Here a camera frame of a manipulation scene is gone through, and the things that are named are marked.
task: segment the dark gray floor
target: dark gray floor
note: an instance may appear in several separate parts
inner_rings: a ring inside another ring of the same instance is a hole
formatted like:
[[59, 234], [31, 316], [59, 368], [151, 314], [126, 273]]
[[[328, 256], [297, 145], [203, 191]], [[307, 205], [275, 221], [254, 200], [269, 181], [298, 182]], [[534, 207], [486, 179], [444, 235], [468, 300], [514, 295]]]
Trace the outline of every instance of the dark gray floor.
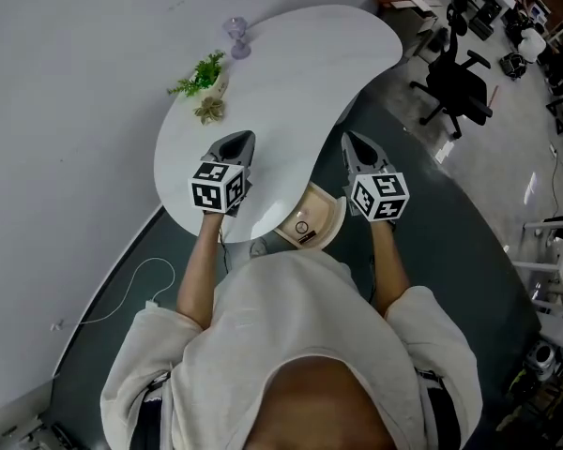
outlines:
[[[502, 397], [505, 384], [540, 328], [534, 308], [476, 207], [424, 147], [366, 92], [346, 121], [330, 133], [313, 171], [313, 182], [336, 197], [342, 195], [346, 175], [340, 138], [347, 129], [374, 138], [404, 172], [411, 200], [395, 233], [397, 244], [411, 281], [434, 291], [478, 358], [484, 415], [467, 448], [488, 448], [493, 428], [508, 405]], [[194, 239], [164, 215], [132, 252], [89, 318], [99, 318], [116, 307], [133, 270], [146, 258], [169, 260], [175, 266], [178, 284]], [[288, 248], [277, 235], [266, 239], [272, 251]], [[326, 251], [350, 266], [361, 294], [368, 297], [372, 244], [366, 221], [347, 217]], [[220, 262], [218, 277], [223, 275]], [[164, 263], [149, 263], [139, 273], [120, 311], [80, 332], [54, 384], [51, 409], [44, 415], [47, 422], [58, 421], [87, 447], [106, 444], [99, 420], [100, 389], [134, 314], [170, 279]], [[171, 289], [160, 302], [170, 308], [174, 300], [175, 290]]]

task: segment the chair leg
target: chair leg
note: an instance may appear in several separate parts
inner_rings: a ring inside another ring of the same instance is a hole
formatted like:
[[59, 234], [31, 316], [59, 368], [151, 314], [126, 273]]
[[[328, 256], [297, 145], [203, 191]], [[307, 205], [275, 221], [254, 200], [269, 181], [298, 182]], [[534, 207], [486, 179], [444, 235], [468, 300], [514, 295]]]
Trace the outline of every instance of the chair leg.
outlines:
[[412, 82], [409, 84], [409, 86], [410, 86], [411, 88], [416, 88], [416, 87], [417, 87], [419, 90], [423, 90], [426, 94], [431, 95], [432, 97], [435, 98], [435, 95], [433, 95], [432, 92], [430, 92], [430, 89], [429, 89], [427, 86], [425, 86], [425, 85], [423, 85], [423, 84], [421, 84], [421, 83], [419, 83], [419, 82], [412, 81]]
[[459, 122], [457, 117], [454, 115], [450, 116], [450, 120], [452, 120], [452, 124], [454, 125], [455, 132], [452, 134], [452, 139], [457, 140], [463, 137], [463, 133], [461, 133], [461, 127], [459, 127]]
[[442, 110], [442, 103], [440, 103], [440, 105], [438, 105], [436, 108], [434, 108], [434, 110], [432, 111], [432, 113], [429, 114], [429, 116], [427, 118], [420, 118], [419, 122], [422, 125], [428, 125], [430, 123], [430, 120], [432, 120], [436, 115], [438, 115], [438, 113]]

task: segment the power cord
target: power cord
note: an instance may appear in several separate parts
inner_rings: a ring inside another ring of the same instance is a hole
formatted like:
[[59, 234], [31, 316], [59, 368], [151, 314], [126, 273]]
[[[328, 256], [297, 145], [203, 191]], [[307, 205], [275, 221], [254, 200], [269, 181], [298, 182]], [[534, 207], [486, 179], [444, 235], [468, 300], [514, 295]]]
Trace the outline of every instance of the power cord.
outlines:
[[372, 279], [373, 279], [372, 289], [369, 293], [369, 298], [367, 299], [367, 303], [370, 304], [373, 301], [373, 298], [375, 297], [375, 290], [376, 290], [376, 285], [375, 285], [375, 257], [373, 255], [369, 258], [369, 269], [372, 273]]
[[219, 239], [221, 240], [221, 246], [223, 247], [223, 264], [225, 265], [225, 273], [229, 274], [229, 268], [227, 266], [227, 246], [223, 242], [223, 230], [219, 227]]
[[[225, 265], [225, 273], [229, 274], [229, 266], [227, 264], [227, 257], [229, 255], [228, 251], [227, 251], [227, 246], [225, 245], [225, 242], [223, 241], [223, 231], [221, 230], [221, 228], [219, 228], [219, 237], [221, 239], [221, 246], [223, 247], [223, 264]], [[60, 321], [58, 323], [53, 323], [52, 327], [51, 327], [51, 331], [54, 330], [62, 330], [63, 328], [70, 328], [70, 327], [78, 327], [78, 326], [82, 326], [82, 325], [88, 325], [90, 323], [99, 323], [99, 322], [104, 322], [107, 319], [110, 319], [113, 315], [115, 315], [115, 313], [121, 308], [123, 307], [123, 304], [125, 303], [125, 301], [128, 298], [129, 295], [129, 290], [131, 289], [131, 285], [133, 285], [133, 280], [135, 279], [136, 274], [138, 273], [138, 270], [140, 270], [140, 268], [142, 268], [142, 266], [145, 263], [148, 262], [163, 262], [163, 263], [167, 263], [167, 265], [169, 265], [169, 268], [171, 268], [171, 273], [172, 273], [172, 277], [171, 277], [171, 283], [169, 283], [169, 285], [167, 285], [165, 288], [160, 289], [158, 292], [156, 292], [153, 297], [150, 299], [150, 302], [154, 302], [155, 299], [163, 292], [166, 292], [167, 290], [169, 290], [171, 287], [173, 287], [174, 283], [175, 283], [175, 269], [173, 268], [173, 266], [171, 265], [171, 263], [168, 260], [162, 259], [161, 257], [152, 257], [149, 259], [144, 260], [142, 263], [140, 263], [135, 270], [133, 271], [133, 275], [131, 276], [131, 280], [129, 281], [129, 285], [127, 287], [127, 289], [125, 290], [125, 294], [123, 295], [123, 299], [121, 300], [121, 302], [119, 303], [119, 305], [117, 305], [117, 307], [108, 315], [101, 317], [99, 319], [95, 319], [95, 320], [87, 320], [85, 322], [79, 322], [79, 323], [73, 323], [73, 324], [65, 324], [63, 321]]]
[[553, 218], [556, 217], [556, 214], [559, 211], [559, 200], [556, 199], [556, 193], [555, 193], [555, 173], [558, 166], [559, 166], [559, 158], [555, 157], [555, 169], [553, 170], [553, 178], [551, 178], [551, 187], [553, 188], [553, 197], [555, 198], [555, 203], [556, 203], [556, 210], [553, 213]]
[[162, 259], [160, 257], [152, 257], [152, 258], [146, 259], [136, 267], [136, 269], [133, 271], [133, 275], [131, 276], [131, 280], [129, 281], [129, 285], [128, 285], [127, 289], [125, 290], [125, 295], [123, 295], [123, 299], [121, 300], [119, 305], [111, 313], [109, 313], [105, 317], [102, 317], [102, 318], [99, 318], [99, 319], [88, 320], [88, 321], [85, 321], [85, 322], [79, 322], [79, 323], [74, 323], [74, 324], [63, 324], [63, 322], [61, 321], [60, 323], [53, 324], [51, 330], [52, 331], [53, 330], [61, 330], [63, 328], [68, 328], [68, 327], [78, 327], [78, 326], [81, 326], [81, 325], [88, 325], [90, 323], [104, 322], [106, 319], [111, 318], [121, 307], [123, 307], [123, 304], [125, 303], [125, 300], [127, 299], [128, 295], [129, 295], [129, 290], [131, 289], [131, 285], [133, 284], [133, 280], [135, 279], [135, 276], [138, 273], [138, 270], [140, 270], [140, 268], [142, 268], [142, 266], [145, 263], [153, 262], [153, 261], [167, 263], [167, 265], [169, 265], [169, 268], [171, 268], [171, 272], [173, 273], [173, 276], [171, 278], [171, 283], [169, 283], [169, 285], [167, 285], [164, 289], [161, 289], [158, 292], [156, 292], [154, 294], [154, 296], [150, 299], [151, 302], [154, 302], [155, 298], [157, 298], [157, 296], [159, 296], [161, 293], [169, 290], [171, 287], [173, 287], [173, 285], [175, 283], [175, 269], [173, 268], [173, 266], [171, 265], [171, 263], [169, 261]]

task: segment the kidney-shaped table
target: kidney-shaped table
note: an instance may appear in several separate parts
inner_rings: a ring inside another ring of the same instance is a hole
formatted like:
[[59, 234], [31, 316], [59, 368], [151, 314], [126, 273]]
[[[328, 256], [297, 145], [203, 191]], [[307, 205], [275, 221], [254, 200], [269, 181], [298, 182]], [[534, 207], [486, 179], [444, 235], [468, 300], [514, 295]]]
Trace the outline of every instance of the kidney-shaped table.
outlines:
[[190, 206], [188, 178], [214, 141], [241, 130], [254, 132], [252, 188], [237, 217], [223, 221], [229, 243], [261, 236], [285, 220], [342, 111], [403, 53], [385, 23], [339, 5], [284, 13], [256, 24], [248, 37], [251, 55], [226, 66], [223, 120], [202, 126], [193, 114], [200, 99], [178, 97], [160, 129], [154, 161], [165, 209], [198, 234], [202, 211]]

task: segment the white wall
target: white wall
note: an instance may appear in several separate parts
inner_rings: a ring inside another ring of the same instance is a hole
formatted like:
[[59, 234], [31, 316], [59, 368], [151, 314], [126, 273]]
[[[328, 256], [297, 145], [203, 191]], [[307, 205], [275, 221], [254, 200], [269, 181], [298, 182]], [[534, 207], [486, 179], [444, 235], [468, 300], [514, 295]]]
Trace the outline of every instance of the white wall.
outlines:
[[51, 378], [72, 332], [51, 323], [159, 204], [165, 88], [229, 49], [224, 20], [364, 1], [0, 0], [0, 406]]

